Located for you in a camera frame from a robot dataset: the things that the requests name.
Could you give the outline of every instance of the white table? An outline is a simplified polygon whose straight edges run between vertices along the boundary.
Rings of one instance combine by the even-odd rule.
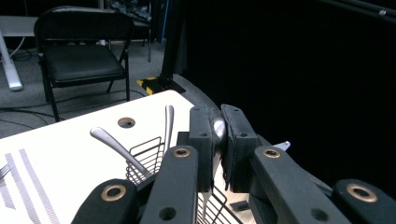
[[[34,27],[37,17],[0,16],[0,51],[8,86],[12,91],[22,90],[20,77],[14,62],[9,58],[3,36],[35,36]]]
[[[192,104],[175,91],[165,91],[0,139],[0,165],[4,164],[4,155],[12,156],[26,188],[35,189],[28,172],[23,169],[20,149],[24,149],[59,222],[70,223],[96,186],[113,178],[125,179],[125,159],[91,137],[90,130],[101,127],[126,148],[157,136],[163,138],[166,105],[175,109],[172,147],[176,144],[177,132],[189,130]],[[121,128],[118,121],[122,118],[134,119],[135,126]],[[0,188],[4,184],[12,195],[18,194],[13,174],[6,176]],[[50,223],[40,198],[34,190],[29,192],[42,223]],[[2,202],[0,197],[0,207],[4,206]],[[17,211],[27,213],[22,200],[15,199],[14,203]]]

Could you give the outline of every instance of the white table leg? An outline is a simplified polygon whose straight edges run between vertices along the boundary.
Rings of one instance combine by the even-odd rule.
[[[3,35],[0,30],[0,52],[2,54],[1,62],[6,73],[8,86],[12,91],[22,90],[22,84],[20,77],[18,76],[17,69],[15,68],[14,62],[9,58],[7,51],[6,42],[4,41]]]

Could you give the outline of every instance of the black chair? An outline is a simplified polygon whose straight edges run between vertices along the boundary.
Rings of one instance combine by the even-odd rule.
[[[56,121],[60,118],[52,88],[110,81],[110,92],[114,80],[125,79],[130,100],[128,48],[133,34],[131,19],[109,9],[56,7],[39,16],[35,43],[46,101]],[[109,48],[111,41],[123,45],[119,58]]]

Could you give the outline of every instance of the gray carpet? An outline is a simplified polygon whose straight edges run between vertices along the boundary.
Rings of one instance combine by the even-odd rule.
[[[151,62],[148,62],[148,46],[140,41],[133,42],[130,47],[130,87],[131,100],[147,96],[137,85],[138,79],[157,77],[163,66],[165,44],[153,43]],[[37,63],[35,49],[19,50],[14,61],[21,82],[22,91],[11,91],[8,88],[4,69],[0,69],[0,138],[23,133],[35,128],[54,123],[50,105],[46,103],[40,67]],[[206,104],[216,107],[213,102],[186,78],[174,75],[174,81],[186,92],[184,97],[193,104]],[[108,83],[79,86],[73,88],[54,89],[58,108],[62,119],[71,119],[109,106],[125,102],[124,81],[116,81],[111,93],[106,93]]]

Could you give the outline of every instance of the black curtain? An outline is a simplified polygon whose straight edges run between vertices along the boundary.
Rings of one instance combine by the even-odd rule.
[[[396,198],[396,24],[317,0],[189,1],[187,12],[185,78],[271,143],[291,141],[327,184],[357,178]]]

